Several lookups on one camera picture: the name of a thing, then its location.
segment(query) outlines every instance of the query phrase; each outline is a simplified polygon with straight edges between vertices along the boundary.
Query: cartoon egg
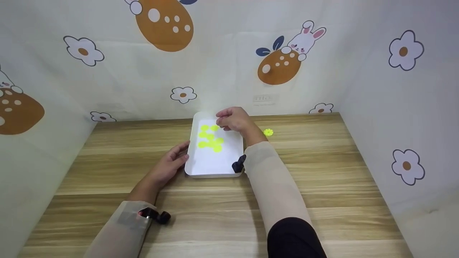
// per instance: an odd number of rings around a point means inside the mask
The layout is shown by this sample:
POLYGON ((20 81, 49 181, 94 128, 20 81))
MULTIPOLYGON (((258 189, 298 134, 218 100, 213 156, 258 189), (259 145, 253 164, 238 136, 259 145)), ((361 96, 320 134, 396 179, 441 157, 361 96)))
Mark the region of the cartoon egg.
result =
POLYGON ((290 81, 300 69, 298 53, 288 54, 276 50, 263 59, 258 67, 258 77, 266 84, 279 85, 290 81))
POLYGON ((0 89, 0 135, 21 134, 44 115, 43 106, 27 94, 0 89))
POLYGON ((136 12, 134 14, 136 14, 137 25, 150 43, 167 52, 180 51, 188 46, 193 38, 193 21, 181 2, 177 0, 135 2, 131 4, 131 11, 136 12))

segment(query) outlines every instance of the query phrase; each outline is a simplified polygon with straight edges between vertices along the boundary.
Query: blue leaf illustration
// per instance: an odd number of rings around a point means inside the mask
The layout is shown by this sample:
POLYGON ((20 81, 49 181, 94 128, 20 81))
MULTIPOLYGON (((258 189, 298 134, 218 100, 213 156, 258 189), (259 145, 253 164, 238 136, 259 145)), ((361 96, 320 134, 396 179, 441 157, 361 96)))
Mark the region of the blue leaf illustration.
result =
POLYGON ((183 5, 191 5, 196 3, 198 0, 180 0, 179 2, 182 3, 183 5))
POLYGON ((278 50, 284 43, 284 36, 280 36, 274 41, 273 50, 278 50))
POLYGON ((256 52, 259 56, 267 56, 271 51, 265 47, 260 47, 256 52))

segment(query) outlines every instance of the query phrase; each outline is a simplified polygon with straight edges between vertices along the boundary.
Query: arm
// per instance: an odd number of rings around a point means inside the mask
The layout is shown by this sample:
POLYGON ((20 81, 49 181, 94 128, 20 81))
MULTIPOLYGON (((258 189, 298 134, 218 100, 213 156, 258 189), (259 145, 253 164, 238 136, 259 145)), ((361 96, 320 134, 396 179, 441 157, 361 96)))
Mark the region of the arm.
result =
POLYGON ((276 150, 241 107, 217 113, 217 125, 246 140, 244 167, 268 234, 269 257, 325 258, 300 191, 276 150))
POLYGON ((276 150, 250 116, 241 107, 217 113, 217 125, 225 131, 241 133, 246 140, 244 167, 260 207, 266 233, 278 221, 288 217, 311 223, 300 191, 276 150))
POLYGON ((185 164, 189 156, 184 155, 189 141, 169 150, 158 164, 134 187, 126 200, 93 240, 86 251, 86 258, 137 257, 143 245, 151 219, 138 215, 144 208, 156 207, 158 192, 185 164))

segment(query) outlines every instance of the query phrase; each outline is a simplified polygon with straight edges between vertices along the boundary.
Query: beige sleeve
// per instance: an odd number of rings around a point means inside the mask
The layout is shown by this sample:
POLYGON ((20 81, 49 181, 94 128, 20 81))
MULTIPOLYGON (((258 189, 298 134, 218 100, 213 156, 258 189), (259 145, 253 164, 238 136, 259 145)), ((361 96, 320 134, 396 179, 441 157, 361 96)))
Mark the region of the beige sleeve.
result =
POLYGON ((137 257, 151 223, 151 219, 144 218, 137 213, 146 207, 156 210, 156 207, 146 202, 122 202, 97 234, 84 257, 137 257))
POLYGON ((266 234, 281 219, 297 217, 311 224, 295 181, 267 141, 248 147, 244 167, 260 207, 266 234))

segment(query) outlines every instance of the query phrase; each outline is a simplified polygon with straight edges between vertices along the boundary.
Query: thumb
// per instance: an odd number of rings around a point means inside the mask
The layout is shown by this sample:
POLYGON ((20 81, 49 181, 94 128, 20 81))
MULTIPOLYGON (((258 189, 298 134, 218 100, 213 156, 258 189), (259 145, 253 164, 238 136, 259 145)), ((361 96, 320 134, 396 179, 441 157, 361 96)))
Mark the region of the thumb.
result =
POLYGON ((179 158, 177 158, 176 160, 172 161, 172 167, 174 169, 179 169, 181 166, 183 166, 183 164, 185 164, 185 162, 190 158, 190 156, 188 154, 185 154, 179 158))

